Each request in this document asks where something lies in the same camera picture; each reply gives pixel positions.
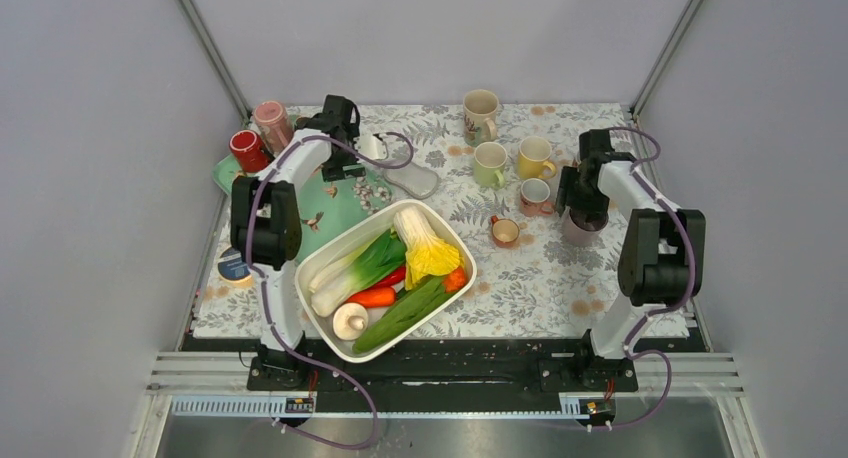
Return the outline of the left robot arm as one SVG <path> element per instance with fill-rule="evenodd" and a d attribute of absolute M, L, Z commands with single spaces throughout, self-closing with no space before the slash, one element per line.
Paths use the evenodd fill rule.
<path fill-rule="evenodd" d="M 230 241 L 255 277 L 263 319 L 258 363 L 288 389 L 309 379 L 307 358 L 295 349 L 304 336 L 294 284 L 303 222 L 297 193 L 317 171 L 326 182 L 365 174 L 354 150 L 360 135 L 356 104 L 328 95 L 323 109 L 296 122 L 294 136 L 275 160 L 254 177 L 238 177 L 231 187 Z"/>

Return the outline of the purple mug black handle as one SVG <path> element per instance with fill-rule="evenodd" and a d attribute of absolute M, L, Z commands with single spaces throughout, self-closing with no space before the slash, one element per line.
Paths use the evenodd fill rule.
<path fill-rule="evenodd" d="M 578 246 L 590 246 L 608 223 L 608 214 L 587 213 L 567 208 L 563 218 L 563 236 L 566 242 Z"/>

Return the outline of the light green mug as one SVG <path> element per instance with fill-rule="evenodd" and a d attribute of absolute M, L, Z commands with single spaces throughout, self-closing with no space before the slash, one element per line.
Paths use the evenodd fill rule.
<path fill-rule="evenodd" d="M 473 179 L 481 187 L 501 189 L 506 184 L 506 149 L 494 142 L 478 145 L 474 152 Z"/>

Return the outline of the cream floral mug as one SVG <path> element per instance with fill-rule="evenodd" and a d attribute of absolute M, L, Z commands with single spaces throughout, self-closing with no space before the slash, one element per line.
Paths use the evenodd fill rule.
<path fill-rule="evenodd" d="M 498 139 L 496 117 L 500 102 L 491 91 L 476 89 L 463 99 L 465 142 L 476 147 Z"/>

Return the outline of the small orange mug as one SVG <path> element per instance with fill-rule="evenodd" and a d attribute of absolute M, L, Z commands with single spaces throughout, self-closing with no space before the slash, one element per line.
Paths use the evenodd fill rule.
<path fill-rule="evenodd" d="M 490 217 L 490 232 L 494 244 L 500 248 L 513 248 L 520 237 L 519 225 L 508 218 Z"/>

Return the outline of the yellow mug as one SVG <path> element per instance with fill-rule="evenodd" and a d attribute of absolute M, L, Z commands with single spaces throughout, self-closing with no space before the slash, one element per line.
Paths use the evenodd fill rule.
<path fill-rule="evenodd" d="M 552 146 L 539 136 L 524 138 L 518 147 L 516 172 L 520 179 L 549 180 L 556 176 L 557 166 L 551 161 Z"/>

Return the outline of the terracotta pink mug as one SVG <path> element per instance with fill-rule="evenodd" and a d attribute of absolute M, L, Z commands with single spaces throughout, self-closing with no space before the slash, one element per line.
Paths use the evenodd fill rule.
<path fill-rule="evenodd" d="M 549 216 L 555 212 L 548 183 L 539 178 L 529 178 L 519 189 L 520 211 L 527 217 Z"/>

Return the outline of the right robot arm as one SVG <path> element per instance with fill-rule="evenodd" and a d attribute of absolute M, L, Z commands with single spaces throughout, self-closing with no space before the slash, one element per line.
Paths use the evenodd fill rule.
<path fill-rule="evenodd" d="M 573 364 L 575 380 L 589 390 L 612 378 L 610 360 L 633 359 L 648 324 L 684 307 L 703 276 L 705 215 L 676 204 L 642 172 L 642 165 L 659 157 L 659 146 L 638 159 L 614 148 L 613 131 L 580 135 L 578 163 L 563 167 L 555 202 L 564 236 L 577 246 L 594 241 L 608 223 L 610 206 L 627 219 L 617 265 L 619 295 L 586 332 L 588 353 Z"/>

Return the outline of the pink tall cup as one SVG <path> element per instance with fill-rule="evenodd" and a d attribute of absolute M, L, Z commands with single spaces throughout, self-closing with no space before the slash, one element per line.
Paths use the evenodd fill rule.
<path fill-rule="evenodd" d="M 264 101 L 253 112 L 254 123 L 259 127 L 269 151 L 278 156 L 293 139 L 285 106 L 278 101 Z"/>

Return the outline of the red mug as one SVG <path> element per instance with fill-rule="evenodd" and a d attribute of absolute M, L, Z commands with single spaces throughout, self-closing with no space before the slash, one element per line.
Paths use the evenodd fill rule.
<path fill-rule="evenodd" d="M 272 162 L 261 136 L 253 130 L 245 129 L 233 134 L 229 149 L 245 173 L 258 173 Z"/>

